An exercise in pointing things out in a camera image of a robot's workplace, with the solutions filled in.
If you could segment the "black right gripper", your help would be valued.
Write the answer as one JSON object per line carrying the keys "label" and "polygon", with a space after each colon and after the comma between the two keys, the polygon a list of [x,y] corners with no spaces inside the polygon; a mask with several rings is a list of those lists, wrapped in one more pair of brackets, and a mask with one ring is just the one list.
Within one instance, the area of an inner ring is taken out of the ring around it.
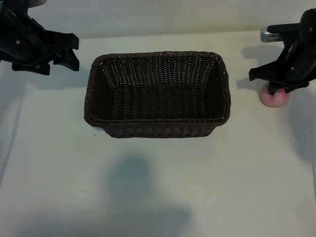
{"label": "black right gripper", "polygon": [[249,71],[249,80],[268,82],[269,94],[280,88],[286,94],[304,88],[316,79],[316,39],[302,36],[299,31],[280,33],[284,49],[277,60]]}

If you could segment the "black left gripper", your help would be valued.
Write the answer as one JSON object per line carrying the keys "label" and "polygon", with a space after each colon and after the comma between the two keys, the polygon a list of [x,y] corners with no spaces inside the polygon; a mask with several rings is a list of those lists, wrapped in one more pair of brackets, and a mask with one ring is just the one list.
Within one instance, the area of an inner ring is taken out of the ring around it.
{"label": "black left gripper", "polygon": [[79,39],[73,33],[46,30],[28,15],[28,9],[45,0],[0,2],[0,59],[12,63],[13,71],[50,75],[49,62],[79,71]]}

